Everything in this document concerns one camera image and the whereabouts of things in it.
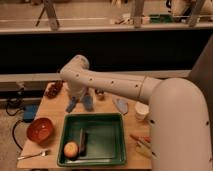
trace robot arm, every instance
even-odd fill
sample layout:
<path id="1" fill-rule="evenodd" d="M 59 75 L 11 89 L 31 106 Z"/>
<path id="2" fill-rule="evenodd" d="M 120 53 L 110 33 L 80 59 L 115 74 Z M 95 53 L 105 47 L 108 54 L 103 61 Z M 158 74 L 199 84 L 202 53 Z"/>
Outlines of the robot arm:
<path id="1" fill-rule="evenodd" d="M 76 55 L 62 68 L 61 78 L 67 81 L 73 96 L 79 97 L 87 86 L 148 103 L 154 87 L 161 82 L 145 76 L 93 72 L 88 68 L 89 62 L 82 55 Z"/>
<path id="2" fill-rule="evenodd" d="M 71 95 L 80 97 L 84 87 L 92 87 L 149 104 L 153 171 L 213 170 L 208 108 L 197 86 L 181 78 L 162 81 L 88 68 L 81 55 L 62 68 Z"/>

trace plastic tray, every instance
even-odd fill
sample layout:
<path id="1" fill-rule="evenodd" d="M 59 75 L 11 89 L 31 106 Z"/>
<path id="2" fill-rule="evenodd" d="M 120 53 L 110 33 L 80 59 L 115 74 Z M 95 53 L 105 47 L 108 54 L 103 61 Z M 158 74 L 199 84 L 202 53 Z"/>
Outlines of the plastic tray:
<path id="1" fill-rule="evenodd" d="M 86 150 L 75 160 L 64 156 L 63 148 L 68 141 L 80 141 L 80 130 L 86 132 Z M 123 121 L 120 114 L 67 115 L 61 137 L 58 165 L 99 166 L 121 165 L 126 162 Z"/>

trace table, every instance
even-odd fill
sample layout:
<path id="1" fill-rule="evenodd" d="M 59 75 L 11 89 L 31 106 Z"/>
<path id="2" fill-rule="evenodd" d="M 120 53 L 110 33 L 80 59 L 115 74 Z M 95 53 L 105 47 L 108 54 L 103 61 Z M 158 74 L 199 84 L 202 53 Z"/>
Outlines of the table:
<path id="1" fill-rule="evenodd" d="M 25 160 L 20 160 L 17 163 L 18 169 L 32 169 L 32 168 L 43 168 L 43 169 L 68 169 L 62 168 L 57 165 L 58 150 L 60 145 L 61 133 L 63 130 L 64 117 L 68 115 L 65 111 L 69 103 L 69 95 L 67 91 L 67 84 L 64 83 L 60 93 L 53 99 L 48 99 L 44 96 L 39 105 L 36 118 L 48 117 L 54 124 L 54 134 L 51 135 L 47 141 L 42 145 L 38 145 L 30 140 L 26 140 L 21 155 L 27 155 L 32 153 L 40 152 L 43 149 L 50 149 L 51 152 L 45 157 L 34 157 Z M 115 97 L 113 94 L 104 93 L 105 99 L 100 101 L 96 99 L 93 89 L 90 89 L 91 95 L 93 96 L 94 111 L 85 111 L 83 105 L 78 103 L 72 113 L 118 113 L 118 110 L 112 102 L 112 98 Z M 129 136 L 130 133 L 140 134 L 142 136 L 149 135 L 149 126 L 147 120 L 143 122 L 138 121 L 135 118 L 135 101 L 126 99 L 128 101 L 129 111 L 127 114 L 122 115 L 124 124 L 124 138 L 126 144 L 127 162 L 125 165 L 120 166 L 98 166 L 98 167 L 87 167 L 87 169 L 151 169 L 150 159 L 138 154 L 135 151 L 136 142 Z"/>

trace red bowl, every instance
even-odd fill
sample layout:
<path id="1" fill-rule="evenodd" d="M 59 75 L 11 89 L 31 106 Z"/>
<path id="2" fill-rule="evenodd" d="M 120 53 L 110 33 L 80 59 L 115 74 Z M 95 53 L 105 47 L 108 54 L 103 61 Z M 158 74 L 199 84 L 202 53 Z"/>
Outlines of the red bowl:
<path id="1" fill-rule="evenodd" d="M 36 143 L 46 140 L 53 132 L 52 121 L 48 118 L 38 118 L 27 128 L 27 137 Z"/>

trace floor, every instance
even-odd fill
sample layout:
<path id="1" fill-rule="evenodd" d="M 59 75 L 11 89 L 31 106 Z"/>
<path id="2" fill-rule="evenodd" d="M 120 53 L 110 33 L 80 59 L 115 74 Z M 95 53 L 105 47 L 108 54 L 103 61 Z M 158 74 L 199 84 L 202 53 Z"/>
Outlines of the floor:
<path id="1" fill-rule="evenodd" d="M 16 171 L 17 157 L 21 150 L 16 146 L 12 138 L 12 127 L 17 120 L 22 118 L 23 112 L 16 116 L 8 116 L 4 106 L 0 108 L 0 171 Z M 17 141 L 21 146 L 26 140 L 26 129 L 28 124 L 21 123 L 15 129 Z"/>
<path id="2" fill-rule="evenodd" d="M 35 27 L 43 4 L 32 5 L 31 3 L 23 3 L 24 0 L 22 3 L 18 1 L 21 0 L 0 0 L 0 29 L 49 27 L 46 13 L 41 18 L 39 26 Z M 57 1 L 58 3 L 54 3 L 54 9 L 61 28 L 109 26 L 111 20 L 121 19 L 122 15 L 130 14 L 132 10 L 132 1 L 130 0 L 128 3 L 122 3 L 121 6 L 113 5 L 109 0 Z M 144 15 L 168 13 L 165 2 L 165 0 L 145 1 Z"/>

